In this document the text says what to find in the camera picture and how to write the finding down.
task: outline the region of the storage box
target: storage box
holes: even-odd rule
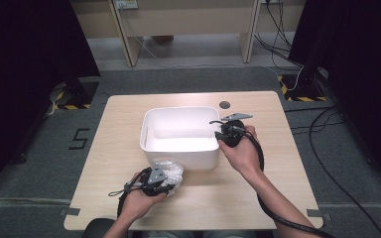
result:
[[[149,110],[144,117],[140,145],[153,166],[174,160],[185,170],[211,170],[218,164],[215,131],[218,111],[212,107],[169,107]]]

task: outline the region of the person's right hand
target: person's right hand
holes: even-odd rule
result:
[[[246,126],[245,128],[246,131],[252,133],[253,137],[258,141],[255,127]],[[240,143],[234,148],[228,147],[223,141],[218,141],[218,146],[230,165],[244,177],[252,173],[261,172],[258,153],[247,137],[243,137]]]

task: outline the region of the forearm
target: forearm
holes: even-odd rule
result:
[[[313,227],[305,216],[274,187],[261,171],[242,173],[242,175],[256,190],[265,205],[276,215],[289,221]],[[281,237],[317,237],[278,222],[276,222],[276,225]]]
[[[127,237],[127,231],[134,221],[135,218],[121,214],[110,227],[110,229],[107,231],[107,233],[104,235],[104,238]]]

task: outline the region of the table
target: table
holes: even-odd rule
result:
[[[228,101],[229,109],[219,103]],[[135,172],[149,166],[140,148],[145,113],[157,107],[211,106],[220,117],[232,113],[253,114],[245,119],[254,125],[265,156],[265,174],[304,215],[318,210],[278,95],[273,91],[182,93],[111,96],[98,126],[64,227],[83,230],[94,218],[116,218],[117,197]],[[315,227],[320,217],[309,217]],[[184,172],[177,192],[156,204],[131,230],[275,229],[260,208],[256,193],[220,153],[218,167],[209,172]]]
[[[249,62],[260,0],[140,0],[138,9],[118,10],[108,0],[129,66],[134,66],[144,36],[238,34]]]

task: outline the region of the light wood tabletop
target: light wood tabletop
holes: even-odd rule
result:
[[[230,108],[221,109],[227,101]],[[239,112],[252,114],[245,125],[256,128],[264,151],[265,174],[277,189],[305,216],[318,210],[292,132],[278,95],[273,91],[146,94],[111,96],[79,179],[64,227],[83,230],[94,218],[116,219],[118,196],[134,173],[149,166],[140,147],[145,113],[153,108],[210,106],[220,117]],[[211,171],[185,171],[180,188],[131,230],[219,230],[275,229],[275,224],[259,206],[253,188],[236,172],[220,152],[218,166]],[[315,227],[320,217],[308,217]]]

